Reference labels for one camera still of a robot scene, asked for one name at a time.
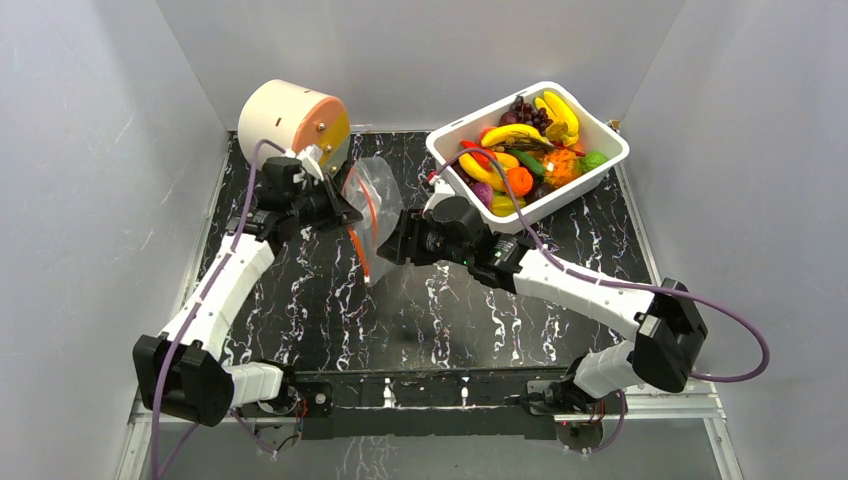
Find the clear zip bag orange zipper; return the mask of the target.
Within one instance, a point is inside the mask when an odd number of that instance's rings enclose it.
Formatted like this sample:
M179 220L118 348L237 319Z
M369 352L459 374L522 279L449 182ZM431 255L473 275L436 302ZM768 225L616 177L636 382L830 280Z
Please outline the clear zip bag orange zipper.
M398 182L385 159L362 157L351 167L342 195L362 215L348 227L348 233L365 284L374 286L394 267L377 249L391 236L404 208Z

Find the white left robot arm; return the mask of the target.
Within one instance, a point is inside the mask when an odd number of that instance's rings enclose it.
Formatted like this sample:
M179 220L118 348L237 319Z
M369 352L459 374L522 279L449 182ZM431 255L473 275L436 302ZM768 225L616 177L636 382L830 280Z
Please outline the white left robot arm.
M348 226L361 215L304 155L270 158L260 173L257 200L247 200L247 212L229 221L186 305L158 335L143 335L133 347L141 399L150 411L215 426L244 405L286 416L301 400L290 367L270 360L222 365L225 338L287 241L303 228Z

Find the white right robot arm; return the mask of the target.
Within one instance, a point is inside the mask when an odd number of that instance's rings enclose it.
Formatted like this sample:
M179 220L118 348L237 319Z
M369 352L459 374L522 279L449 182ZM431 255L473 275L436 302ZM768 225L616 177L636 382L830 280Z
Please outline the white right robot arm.
M561 379L529 383L508 398L534 415L587 414L608 394L637 385L681 393L708 333L677 283L663 289L620 283L548 258L527 238L492 231L461 197L429 211L403 211L377 253L397 265L464 266L485 286L555 303L621 336L620 343L577 358Z

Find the white plastic food bin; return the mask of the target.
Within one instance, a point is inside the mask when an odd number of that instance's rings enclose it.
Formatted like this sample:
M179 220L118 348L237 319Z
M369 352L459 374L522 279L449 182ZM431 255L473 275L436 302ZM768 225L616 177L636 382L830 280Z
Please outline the white plastic food bin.
M552 81L541 81L522 89L519 94L526 100L535 100L543 98L547 92L558 95L576 114L580 124L578 143L589 152L598 151L604 154L607 161L568 185L523 208L522 214L531 224L553 214L599 186L608 171L630 153L629 145L618 133L590 114L561 85ZM426 147L433 155L436 165L438 167L444 165L459 152L462 140L470 140L474 134L479 134L484 128L493 126L502 114L507 112L508 105L515 97L515 94L510 94L431 132L426 138Z

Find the yellow toy banana left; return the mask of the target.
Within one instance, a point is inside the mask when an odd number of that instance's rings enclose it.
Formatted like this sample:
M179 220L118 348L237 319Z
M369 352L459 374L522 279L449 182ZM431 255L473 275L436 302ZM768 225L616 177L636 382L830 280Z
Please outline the yellow toy banana left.
M494 190L505 192L506 186L500 173L492 166L482 166L470 153L462 154L457 162L465 173L479 183L490 185Z

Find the red toy chili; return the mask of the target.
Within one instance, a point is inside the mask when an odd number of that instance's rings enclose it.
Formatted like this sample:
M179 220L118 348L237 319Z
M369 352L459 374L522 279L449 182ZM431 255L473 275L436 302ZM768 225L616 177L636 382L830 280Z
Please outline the red toy chili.
M463 149L471 149L469 155L480 165L481 168L490 170L490 157L484 153L484 150L476 143L468 140L462 140L460 146Z

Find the yellow toy pepper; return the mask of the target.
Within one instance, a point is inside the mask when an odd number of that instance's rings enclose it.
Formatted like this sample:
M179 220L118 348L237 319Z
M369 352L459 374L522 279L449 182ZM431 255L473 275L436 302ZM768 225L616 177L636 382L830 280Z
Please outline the yellow toy pepper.
M504 152L495 152L495 157L498 164L504 169L509 170L521 166L520 161L513 155Z

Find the yellow toy banana centre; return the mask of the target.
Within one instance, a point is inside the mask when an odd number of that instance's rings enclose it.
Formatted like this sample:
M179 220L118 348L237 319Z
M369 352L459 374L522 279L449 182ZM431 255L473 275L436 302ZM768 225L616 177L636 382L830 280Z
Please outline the yellow toy banana centre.
M533 148L553 148L554 145L537 128L526 124L509 124L487 131L480 139L483 147L500 143L529 143Z

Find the green toy cucumber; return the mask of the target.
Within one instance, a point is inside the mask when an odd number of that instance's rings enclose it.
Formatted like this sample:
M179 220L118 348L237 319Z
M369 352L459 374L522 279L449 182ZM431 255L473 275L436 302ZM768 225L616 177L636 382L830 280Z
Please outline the green toy cucumber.
M514 156L535 177L543 178L545 176L545 167L532 155L517 149L508 149L507 152Z

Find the dark purple toy grapes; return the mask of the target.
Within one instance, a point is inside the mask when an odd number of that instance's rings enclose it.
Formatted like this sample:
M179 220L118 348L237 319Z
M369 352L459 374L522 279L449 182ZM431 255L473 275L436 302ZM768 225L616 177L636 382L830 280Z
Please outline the dark purple toy grapes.
M531 103L525 101L524 97L517 95L508 107L508 110L499 118L499 126L511 124L524 124L536 128L542 135L547 128L553 124L545 107L538 109Z

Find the orange netted toy fruit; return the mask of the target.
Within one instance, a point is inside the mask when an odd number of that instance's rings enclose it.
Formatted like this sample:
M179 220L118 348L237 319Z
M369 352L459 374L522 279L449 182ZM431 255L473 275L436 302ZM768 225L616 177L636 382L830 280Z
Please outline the orange netted toy fruit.
M570 150L556 150L543 159L544 181L561 188L583 175L579 157Z

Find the yellow toy banana bunch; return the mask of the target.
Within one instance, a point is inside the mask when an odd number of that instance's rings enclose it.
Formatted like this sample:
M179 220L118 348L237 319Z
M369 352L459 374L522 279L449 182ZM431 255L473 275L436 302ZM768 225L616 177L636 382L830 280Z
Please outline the yellow toy banana bunch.
M574 111L558 94L545 91L534 100L537 110L545 110L547 122L544 136L552 143L572 147L578 143L580 122Z

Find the green toy vegetable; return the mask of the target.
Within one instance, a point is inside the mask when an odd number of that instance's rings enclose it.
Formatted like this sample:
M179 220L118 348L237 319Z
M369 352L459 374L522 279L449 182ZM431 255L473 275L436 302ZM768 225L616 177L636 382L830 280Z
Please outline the green toy vegetable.
M591 151L580 158L580 165L584 174L604 165L608 161L608 157L599 151Z

